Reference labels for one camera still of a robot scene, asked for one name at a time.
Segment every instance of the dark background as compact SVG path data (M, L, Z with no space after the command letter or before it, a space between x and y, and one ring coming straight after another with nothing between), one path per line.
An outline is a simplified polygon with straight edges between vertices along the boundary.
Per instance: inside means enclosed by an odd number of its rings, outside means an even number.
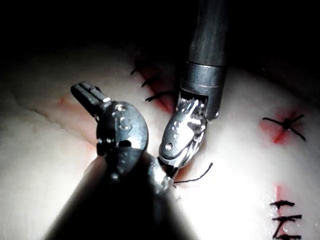
M230 1L229 64L258 72L320 104L316 2ZM183 61L196 1L4 4L1 63L92 43L134 43L146 54Z

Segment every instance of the metal cylinder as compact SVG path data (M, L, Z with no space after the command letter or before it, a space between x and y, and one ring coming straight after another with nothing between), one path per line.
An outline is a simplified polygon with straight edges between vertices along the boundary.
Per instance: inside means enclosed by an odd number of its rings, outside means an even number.
M180 96L185 92L205 98L209 123L219 115L227 72L227 10L227 0L199 0L185 74L180 82Z
M226 65L227 0L199 0L188 61L206 66Z
M185 75L181 79L181 90L205 96L204 116L209 123L219 115L226 71L227 68L224 66L206 66L187 62Z
M134 156L141 153L122 150ZM108 162L118 161L113 157ZM45 239L194 239L156 158L144 152L125 176L114 178L114 173L104 160L91 167Z

